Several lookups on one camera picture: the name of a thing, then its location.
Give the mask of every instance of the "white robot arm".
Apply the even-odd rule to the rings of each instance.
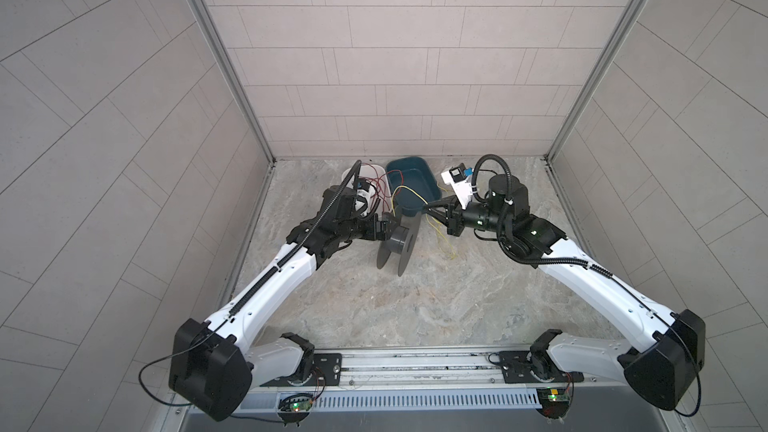
[[[538,267],[567,285],[624,336],[599,340],[550,329],[532,345],[532,372],[541,380],[578,371],[623,381],[658,408],[672,410],[704,365],[704,322],[690,311],[676,314],[602,268],[562,230],[530,214],[528,190],[502,159],[484,156],[475,171],[485,160],[504,168],[504,174],[489,181],[485,198],[477,194],[476,174],[461,164],[443,173],[457,195],[427,204],[425,213],[446,226],[449,235],[461,235],[465,227],[495,230],[511,260]],[[394,215],[379,220],[375,213],[360,213],[358,187],[346,187],[359,170],[360,161],[341,186],[326,190],[318,215],[293,229],[287,244],[241,293],[206,322],[190,319],[179,329],[170,388],[223,420],[252,386],[279,377],[300,384],[309,377],[314,351],[309,341],[284,334],[271,344],[250,345],[293,289],[343,248],[342,242],[407,235]],[[377,205],[369,202],[362,209],[375,211]]]

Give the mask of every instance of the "yellow wire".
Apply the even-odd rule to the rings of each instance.
[[[398,187],[395,187],[395,190],[393,190],[393,191],[392,191],[392,196],[391,196],[391,197],[389,197],[389,205],[392,207],[392,210],[393,210],[393,211],[395,210],[395,194],[397,193],[397,190],[398,190],[399,188],[404,188],[405,190],[409,190],[409,191],[411,191],[411,192],[413,193],[413,195],[414,195],[414,196],[416,196],[416,197],[420,198],[420,199],[421,199],[421,200],[422,200],[422,201],[423,201],[425,204],[428,204],[428,203],[429,203],[429,202],[427,202],[427,200],[425,200],[425,199],[424,199],[424,197],[421,197],[421,196],[418,194],[418,192],[417,192],[417,191],[415,191],[415,190],[413,190],[412,188],[410,188],[410,187],[408,187],[408,186],[398,186]],[[437,219],[433,218],[432,216],[427,216],[427,223],[428,223],[430,226],[432,226],[432,228],[434,228],[434,229],[435,229],[435,232],[437,233],[437,235],[438,235],[440,238],[442,238],[444,241],[446,241],[446,244],[448,244],[448,246],[450,247],[450,252],[446,252],[446,251],[444,251],[444,250],[443,250],[443,248],[442,248],[442,247],[440,247],[440,241],[439,241],[439,240],[438,240],[438,247],[440,247],[440,250],[441,250],[441,251],[443,251],[444,253],[446,253],[446,254],[448,254],[448,255],[449,255],[449,259],[450,259],[450,260],[453,260],[454,258],[456,258],[456,257],[458,256],[458,254],[456,254],[456,250],[453,248],[453,245],[451,245],[450,241],[449,241],[449,240],[448,240],[448,238],[445,236],[445,234],[443,234],[443,233],[440,231],[440,229],[439,229],[439,228],[437,228],[437,227],[435,226],[435,224],[433,224],[433,223],[431,223],[431,222],[429,221],[429,219],[430,219],[430,218],[432,218],[432,220],[434,220],[435,222],[437,221]]]

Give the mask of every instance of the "vent grille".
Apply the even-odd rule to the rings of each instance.
[[[522,390],[365,390],[324,394],[314,411],[541,408],[536,391]]]
[[[274,412],[287,392],[248,394],[238,414]],[[327,390],[312,412],[375,410],[540,409],[536,389]]]

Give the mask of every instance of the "black joint housing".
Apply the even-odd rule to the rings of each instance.
[[[228,418],[243,401],[250,389],[251,374],[235,344],[218,334],[209,334],[208,323],[193,319],[179,327],[174,337],[175,354],[203,339],[205,342],[170,360],[168,387],[218,422]]]
[[[704,321],[686,309],[670,329],[664,335],[655,335],[657,342],[645,352],[631,349],[617,358],[624,367],[624,378],[634,391],[662,410],[673,410],[677,406],[696,379],[696,370],[704,367]],[[688,347],[690,357],[683,344]]]
[[[536,377],[549,380],[555,377],[555,373],[558,371],[556,365],[549,357],[549,343],[562,334],[563,331],[558,328],[551,328],[543,334],[539,335],[538,339],[531,345],[531,365],[532,371]]]
[[[286,377],[286,379],[288,379],[289,382],[305,382],[312,374],[312,360],[315,358],[315,346],[312,342],[291,332],[286,332],[281,335],[281,337],[296,342],[296,344],[301,347],[301,350],[304,351],[301,361],[299,362],[299,367],[296,368],[296,372],[294,372],[293,375]]]

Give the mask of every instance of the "tiled wall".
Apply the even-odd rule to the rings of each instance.
[[[266,159],[186,0],[0,16],[0,429],[138,432],[138,367],[216,307]]]
[[[627,1],[206,3],[278,156],[530,156]]]
[[[767,64],[768,0],[650,0],[554,161],[598,258],[704,317],[700,432],[768,430]]]

